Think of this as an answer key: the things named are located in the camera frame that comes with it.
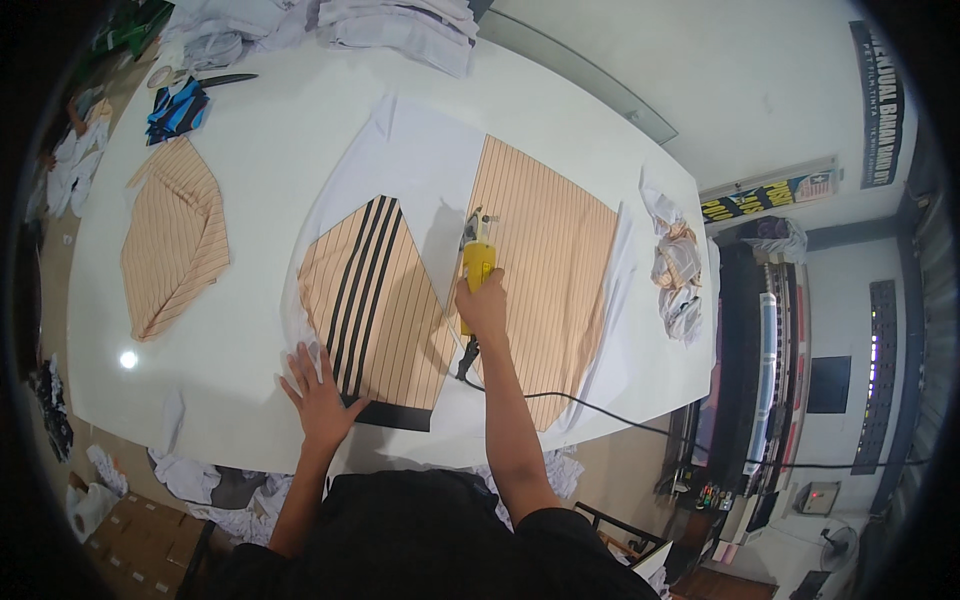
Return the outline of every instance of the cutting table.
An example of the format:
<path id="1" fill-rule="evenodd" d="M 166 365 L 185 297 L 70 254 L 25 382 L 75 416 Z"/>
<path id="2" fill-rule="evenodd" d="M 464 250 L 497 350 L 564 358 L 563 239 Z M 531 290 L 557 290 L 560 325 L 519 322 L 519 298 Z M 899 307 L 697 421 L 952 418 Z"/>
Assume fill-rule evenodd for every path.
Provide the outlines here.
<path id="1" fill-rule="evenodd" d="M 636 342 L 636 364 L 631 384 L 607 408 L 644 421 L 708 393 L 716 309 L 709 277 L 701 293 L 704 335 L 689 348 L 669 340 L 657 308 L 659 289 L 648 277 L 657 239 L 637 191 L 642 167 L 703 240 L 696 182 L 584 90 L 483 39 L 465 80 L 387 49 L 331 52 L 312 40 L 294 50 L 252 54 L 228 72 L 259 78 L 211 88 L 209 114 L 189 139 L 223 194 L 231 264 L 170 329 L 143 344 L 131 338 L 120 250 L 133 200 L 125 185 L 153 151 L 145 146 L 154 96 L 146 78 L 109 141 L 70 274 L 68 388 L 77 417 L 137 444 L 157 445 L 164 398 L 179 390 L 186 415 L 177 454 L 293 472 L 302 432 L 276 381 L 285 369 L 279 317 L 284 276 L 310 206 L 386 94 L 416 100 L 507 142 L 614 210 L 626 203 L 639 248 L 624 323 Z M 701 251 L 706 265 L 704 245 Z M 561 434 L 540 434 L 540 442 L 547 450 L 624 426 L 599 415 Z M 331 471 L 483 463 L 482 437 L 358 424 Z"/>

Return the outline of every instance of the poster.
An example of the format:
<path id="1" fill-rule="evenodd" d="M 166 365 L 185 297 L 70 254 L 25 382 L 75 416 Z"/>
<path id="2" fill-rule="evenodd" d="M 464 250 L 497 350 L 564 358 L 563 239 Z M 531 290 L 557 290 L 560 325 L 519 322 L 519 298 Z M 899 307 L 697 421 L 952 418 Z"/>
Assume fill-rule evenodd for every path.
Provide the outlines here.
<path id="1" fill-rule="evenodd" d="M 863 179 L 860 189 L 893 183 L 903 139 L 903 84 L 883 42 L 864 21 L 850 31 L 863 87 Z"/>
<path id="2" fill-rule="evenodd" d="M 767 183 L 730 196 L 700 202 L 704 223 L 716 223 L 787 204 L 820 200 L 836 190 L 836 169 Z"/>

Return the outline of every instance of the blue striped fabric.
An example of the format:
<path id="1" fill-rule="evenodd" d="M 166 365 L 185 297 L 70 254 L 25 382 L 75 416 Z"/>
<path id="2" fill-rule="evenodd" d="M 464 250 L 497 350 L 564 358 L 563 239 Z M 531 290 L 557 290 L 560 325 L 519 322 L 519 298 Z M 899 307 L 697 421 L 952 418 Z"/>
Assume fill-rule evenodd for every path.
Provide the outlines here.
<path id="1" fill-rule="evenodd" d="M 194 78 L 171 95 L 169 87 L 156 91 L 154 111 L 147 116 L 147 145 L 197 129 L 204 120 L 209 97 Z"/>

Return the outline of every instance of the black shirt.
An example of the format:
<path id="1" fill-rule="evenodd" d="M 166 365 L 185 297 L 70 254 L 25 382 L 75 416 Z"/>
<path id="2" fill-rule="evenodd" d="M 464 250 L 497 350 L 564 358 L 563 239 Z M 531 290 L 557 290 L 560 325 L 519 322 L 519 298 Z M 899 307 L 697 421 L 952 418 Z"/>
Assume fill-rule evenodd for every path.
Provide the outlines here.
<path id="1" fill-rule="evenodd" d="M 211 582 L 219 598 L 640 598 L 658 596 L 587 519 L 560 508 L 511 533 L 471 473 L 341 475 L 303 554 L 237 546 Z"/>

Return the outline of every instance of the cardboard box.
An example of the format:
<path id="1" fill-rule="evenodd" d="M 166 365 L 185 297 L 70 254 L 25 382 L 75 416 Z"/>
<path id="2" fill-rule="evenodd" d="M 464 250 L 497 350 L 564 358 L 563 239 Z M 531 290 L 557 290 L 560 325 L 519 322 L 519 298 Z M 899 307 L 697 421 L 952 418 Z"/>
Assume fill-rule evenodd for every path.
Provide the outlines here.
<path id="1" fill-rule="evenodd" d="M 84 547 L 118 598 L 174 598 L 204 523 L 130 493 Z"/>
<path id="2" fill-rule="evenodd" d="M 94 532 L 84 542 L 84 550 L 86 550 L 87 556 L 93 559 L 95 563 L 98 563 L 107 556 L 110 546 L 106 539 L 101 538 L 101 536 Z"/>

